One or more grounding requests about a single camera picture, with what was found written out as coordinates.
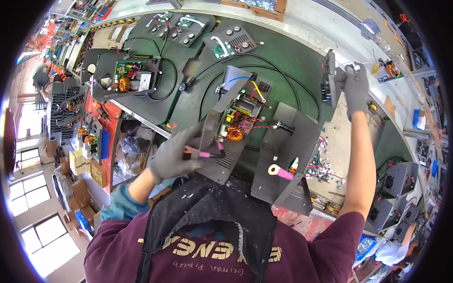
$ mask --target worker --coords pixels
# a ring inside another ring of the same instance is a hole
[[[412,234],[417,227],[417,223],[412,223],[406,230],[403,241],[399,243],[397,240],[388,241],[376,251],[376,261],[381,261],[383,264],[393,266],[400,263],[406,258],[409,252],[409,243]]]
[[[201,168],[201,160],[182,159],[196,125],[163,143],[148,168],[112,193],[87,247],[87,282],[346,282],[376,185],[368,80],[358,65],[360,71],[338,79],[352,124],[344,205],[312,242],[277,221],[270,205],[235,177],[219,185],[194,174],[149,210],[155,185]]]

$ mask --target gray work glove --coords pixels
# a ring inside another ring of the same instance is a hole
[[[153,174],[155,185],[162,183],[164,179],[193,172],[202,167],[201,160],[183,160],[184,146],[200,132],[200,129],[201,125],[196,124],[172,136],[159,147],[147,166]]]
[[[354,71],[352,65],[347,65],[346,70],[340,76],[335,77],[340,89],[344,92],[347,104],[347,118],[351,121],[351,115],[356,111],[366,113],[366,97],[369,89],[366,77],[365,66],[355,62],[360,66],[358,72]]]

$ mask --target blue wire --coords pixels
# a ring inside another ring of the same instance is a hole
[[[235,81],[235,80],[239,80],[239,79],[249,79],[250,80],[251,77],[235,77],[234,79],[231,79],[231,80],[225,82],[225,84],[230,83],[230,82]]]

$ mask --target black apron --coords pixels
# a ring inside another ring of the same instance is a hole
[[[257,274],[266,275],[277,218],[270,205],[250,196],[250,185],[235,177],[220,185],[196,174],[154,204],[146,223],[136,283],[148,283],[151,256],[186,225],[222,220],[228,241]]]

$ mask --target round terminal post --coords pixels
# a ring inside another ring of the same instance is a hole
[[[277,164],[272,164],[269,166],[269,169],[267,169],[267,173],[269,175],[277,175],[280,169],[280,166],[278,166]]]

